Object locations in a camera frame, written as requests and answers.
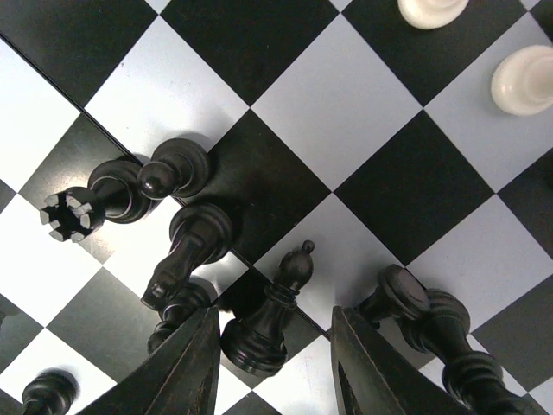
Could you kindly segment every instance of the chess piece base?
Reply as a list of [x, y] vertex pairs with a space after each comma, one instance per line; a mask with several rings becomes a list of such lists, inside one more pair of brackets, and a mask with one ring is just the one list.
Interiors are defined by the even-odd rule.
[[261, 377], [278, 373], [288, 358], [288, 351], [282, 342], [270, 342], [236, 319], [225, 326], [221, 350], [236, 367]]

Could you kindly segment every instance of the black square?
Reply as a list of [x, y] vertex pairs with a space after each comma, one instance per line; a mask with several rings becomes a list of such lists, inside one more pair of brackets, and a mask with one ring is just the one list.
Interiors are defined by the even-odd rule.
[[553, 376], [552, 298], [553, 276], [473, 332], [527, 391]]
[[[270, 281], [261, 272], [251, 268], [219, 297], [216, 305], [223, 311], [231, 311], [241, 318], [255, 311], [265, 299], [264, 287]], [[324, 331], [303, 318], [299, 309], [290, 311], [283, 330], [288, 360], [306, 348]], [[235, 367], [221, 352], [221, 364], [242, 380], [249, 388], [259, 385], [264, 378], [243, 372]]]
[[6, 206], [8, 206], [8, 203], [11, 202], [15, 195], [16, 192], [14, 192], [10, 186], [0, 180], [0, 213], [2, 213]]
[[248, 105], [337, 14], [328, 0], [173, 0], [162, 12]]
[[48, 329], [119, 382], [148, 357], [148, 338], [160, 318], [101, 268]]
[[478, 0], [447, 26], [420, 30], [396, 0], [353, 0], [343, 14], [422, 105], [510, 28], [526, 10], [519, 0]]
[[[3, 278], [17, 278], [4, 275]], [[42, 326], [0, 294], [0, 373], [42, 331]]]
[[530, 404], [532, 409], [535, 411], [534, 415], [549, 415], [537, 402], [531, 397], [530, 394], [523, 396], [524, 400]]
[[23, 405], [0, 389], [0, 413], [2, 415], [21, 415]]
[[501, 200], [553, 258], [553, 150], [499, 191]]
[[553, 0], [542, 0], [534, 6], [531, 14], [553, 42]]
[[0, 2], [0, 33], [84, 106], [156, 16], [144, 0]]
[[336, 194], [407, 265], [493, 191], [422, 111]]
[[233, 248], [251, 264], [330, 193], [252, 111], [209, 154], [216, 171], [194, 199], [227, 201], [237, 209], [241, 230]]
[[281, 415], [281, 413], [255, 392], [250, 392], [223, 415]]
[[[43, 208], [47, 196], [71, 186], [86, 187], [88, 176], [99, 164], [120, 157], [125, 158], [126, 155], [81, 114], [27, 180], [19, 194], [35, 208]], [[44, 232], [50, 232], [50, 229], [45, 226]], [[110, 242], [113, 240], [112, 232], [101, 227], [79, 244], [103, 264], [116, 249]]]

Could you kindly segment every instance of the black chess piece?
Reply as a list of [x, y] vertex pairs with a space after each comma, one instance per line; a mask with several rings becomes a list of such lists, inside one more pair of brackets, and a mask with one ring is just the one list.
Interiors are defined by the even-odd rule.
[[416, 320], [397, 321], [411, 347], [443, 361], [446, 391], [479, 415], [535, 414], [524, 399], [505, 389], [499, 362], [471, 349], [467, 341], [470, 315], [461, 301], [442, 290], [426, 293], [429, 311]]
[[423, 285], [406, 269], [390, 265], [378, 275], [378, 287], [355, 308], [375, 329], [387, 317], [416, 320], [430, 310]]
[[190, 197], [200, 192], [211, 176], [206, 151], [194, 141], [173, 138], [160, 144], [138, 174], [143, 195], [161, 200], [169, 195]]
[[266, 298], [249, 316], [231, 320], [221, 336], [221, 349], [237, 367], [256, 376], [272, 376], [284, 365], [288, 351], [283, 325], [296, 296], [313, 275], [310, 253], [315, 244], [306, 240], [301, 250], [289, 252], [279, 265], [279, 274], [264, 289]]
[[188, 282], [193, 270], [223, 258], [232, 244], [232, 222], [219, 207], [196, 203], [179, 210], [169, 226], [171, 249], [154, 270], [142, 302], [161, 311]]
[[23, 415], [64, 415], [76, 396], [74, 379], [68, 373], [39, 374], [23, 390]]
[[86, 188], [71, 187], [46, 198], [41, 222], [53, 228], [50, 235], [64, 242], [80, 242], [98, 231], [105, 220], [127, 224], [143, 218], [153, 201], [138, 190], [136, 163], [110, 160], [88, 178]]
[[154, 353], [197, 309], [209, 307], [211, 300], [201, 286], [188, 281], [159, 312], [162, 319], [148, 339], [148, 353]]

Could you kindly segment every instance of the white square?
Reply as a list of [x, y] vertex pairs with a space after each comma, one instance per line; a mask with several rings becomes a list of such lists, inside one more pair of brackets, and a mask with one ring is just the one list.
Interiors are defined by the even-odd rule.
[[160, 14], [165, 6], [169, 4], [170, 0], [146, 0], [146, 3], [156, 11], [157, 14]]
[[[467, 340], [468, 344], [470, 344], [470, 347], [473, 348], [473, 350], [488, 353], [488, 351], [471, 335], [467, 336]], [[420, 372], [445, 391], [442, 383], [443, 367], [444, 364], [442, 363], [442, 361], [436, 357], [435, 359], [427, 363], [424, 367], [421, 367]], [[525, 389], [520, 386], [520, 384], [511, 376], [509, 372], [507, 372], [503, 367], [502, 369], [503, 381], [505, 382], [505, 387], [507, 388], [507, 390], [511, 391], [515, 395], [525, 396]]]
[[530, 396], [547, 412], [553, 413], [553, 377], [530, 391]]
[[246, 271], [248, 271], [246, 264], [229, 252], [213, 264], [199, 266], [192, 272], [192, 276], [208, 281], [215, 289], [216, 297], [219, 297]]
[[181, 206], [171, 198], [165, 199], [145, 219], [129, 225], [133, 227], [126, 235], [104, 268], [142, 297], [156, 265], [169, 254], [171, 239], [169, 224]]
[[248, 106], [158, 16], [86, 109], [127, 149], [150, 157], [187, 132], [210, 150]]
[[352, 0], [330, 0], [330, 3], [334, 5], [338, 11], [343, 11]]
[[520, 0], [527, 10], [533, 8], [540, 0]]
[[67, 413], [73, 415], [116, 385], [65, 342], [44, 329], [0, 374], [0, 388], [22, 402], [23, 389], [48, 369], [69, 372], [78, 383], [78, 396]]
[[222, 415], [250, 392], [251, 389], [242, 380], [220, 365], [214, 415]]
[[495, 192], [553, 147], [551, 109], [517, 117], [502, 112], [490, 92], [498, 64], [534, 44], [551, 43], [532, 16], [526, 14], [426, 107], [430, 117]]
[[472, 331], [551, 275], [553, 259], [495, 195], [408, 268], [458, 297]]
[[0, 177], [16, 192], [79, 116], [0, 40]]
[[334, 190], [421, 106], [339, 15], [252, 109]]
[[330, 342], [317, 337], [253, 391], [282, 415], [338, 415]]
[[390, 264], [401, 265], [335, 195], [330, 195], [278, 241], [256, 268], [273, 279], [283, 256], [301, 247], [305, 239], [315, 243], [311, 254], [315, 270], [296, 301], [323, 329], [330, 328], [335, 305], [357, 305], [376, 288], [379, 271]]
[[99, 270], [80, 246], [54, 240], [30, 203], [16, 195], [0, 215], [0, 292], [42, 326], [71, 301]]

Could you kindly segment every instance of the chessboard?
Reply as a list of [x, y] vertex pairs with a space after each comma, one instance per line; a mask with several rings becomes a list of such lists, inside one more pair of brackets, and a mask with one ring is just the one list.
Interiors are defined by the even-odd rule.
[[[397, 0], [3, 1], [0, 37], [2, 414], [42, 370], [75, 375], [76, 413], [147, 358], [159, 317], [140, 296], [175, 212], [208, 196], [243, 208], [232, 250], [194, 273], [221, 328], [315, 242], [288, 362], [262, 379], [222, 355], [217, 415], [336, 414], [332, 308], [390, 264], [457, 296], [473, 348], [553, 413], [553, 112], [508, 115], [490, 94], [504, 58], [551, 45], [552, 0], [473, 0], [433, 30]], [[48, 236], [48, 195], [185, 136], [216, 166], [197, 197], [79, 244]], [[441, 383], [393, 322], [380, 333]]]

